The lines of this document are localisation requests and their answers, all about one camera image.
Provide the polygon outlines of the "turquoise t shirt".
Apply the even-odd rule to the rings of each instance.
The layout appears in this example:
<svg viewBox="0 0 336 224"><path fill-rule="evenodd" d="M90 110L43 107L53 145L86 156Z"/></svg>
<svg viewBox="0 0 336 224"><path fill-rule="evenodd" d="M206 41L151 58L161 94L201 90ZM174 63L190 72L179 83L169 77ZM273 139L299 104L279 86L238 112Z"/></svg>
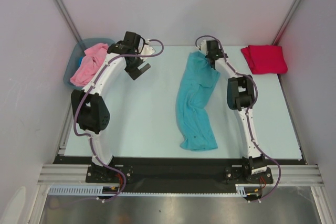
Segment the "turquoise t shirt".
<svg viewBox="0 0 336 224"><path fill-rule="evenodd" d="M205 110L220 73L214 70L200 51L189 54L176 98L176 122L183 136L180 147L189 151L218 148Z"/></svg>

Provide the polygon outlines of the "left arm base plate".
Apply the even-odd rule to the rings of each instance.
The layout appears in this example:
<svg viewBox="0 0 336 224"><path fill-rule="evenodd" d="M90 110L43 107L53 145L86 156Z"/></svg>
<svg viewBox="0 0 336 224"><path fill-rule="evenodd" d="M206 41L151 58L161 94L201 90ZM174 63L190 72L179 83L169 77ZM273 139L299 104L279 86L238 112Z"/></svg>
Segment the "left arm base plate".
<svg viewBox="0 0 336 224"><path fill-rule="evenodd" d="M87 169L86 174L86 183L96 183L96 184L102 184L102 183L119 183L123 184L124 182L129 182L133 175L133 167L130 165L122 165L122 164L114 164L114 160L111 161L109 166L113 167L114 169L117 169L120 171L123 176L116 171L113 171L111 169L108 169L104 166L97 165L94 162L91 162L89 164L89 167Z"/></svg>

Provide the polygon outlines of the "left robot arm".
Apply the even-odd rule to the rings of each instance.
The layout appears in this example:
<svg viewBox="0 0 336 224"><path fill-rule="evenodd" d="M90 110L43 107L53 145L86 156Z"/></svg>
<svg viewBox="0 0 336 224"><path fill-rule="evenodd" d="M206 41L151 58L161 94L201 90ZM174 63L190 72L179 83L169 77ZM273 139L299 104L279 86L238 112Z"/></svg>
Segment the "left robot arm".
<svg viewBox="0 0 336 224"><path fill-rule="evenodd" d="M110 121L104 97L108 87L121 72L126 72L132 80L136 80L150 69L145 59L155 54L151 42L128 31L118 42L110 45L98 43L85 51L79 69L70 79L72 84L78 86L71 93L73 131L76 136L88 138L92 163L99 166L97 174L105 182L115 178L116 169L110 165L113 160L112 150L101 137Z"/></svg>

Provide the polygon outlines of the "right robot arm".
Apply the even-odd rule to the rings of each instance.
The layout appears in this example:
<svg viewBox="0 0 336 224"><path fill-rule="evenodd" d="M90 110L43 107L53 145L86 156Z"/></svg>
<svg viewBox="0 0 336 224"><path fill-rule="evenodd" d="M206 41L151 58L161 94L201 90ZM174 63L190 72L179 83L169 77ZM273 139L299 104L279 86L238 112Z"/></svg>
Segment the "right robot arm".
<svg viewBox="0 0 336 224"><path fill-rule="evenodd" d="M242 157L243 179L254 183L267 170L265 155L259 150L256 130L253 122L253 106L258 98L254 80L250 75L242 74L229 63L223 46L217 39L203 40L200 50L206 54L211 67L227 78L227 105L234 111L242 139L244 155Z"/></svg>

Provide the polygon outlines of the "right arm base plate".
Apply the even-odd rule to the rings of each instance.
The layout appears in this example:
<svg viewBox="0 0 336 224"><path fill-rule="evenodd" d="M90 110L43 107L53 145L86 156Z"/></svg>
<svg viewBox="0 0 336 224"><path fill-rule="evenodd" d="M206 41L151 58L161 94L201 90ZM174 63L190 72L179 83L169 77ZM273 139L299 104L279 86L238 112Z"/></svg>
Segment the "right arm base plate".
<svg viewBox="0 0 336 224"><path fill-rule="evenodd" d="M272 184L274 182L271 169L264 166L254 170L248 170L247 165L229 166L224 170L224 181L227 184Z"/></svg>

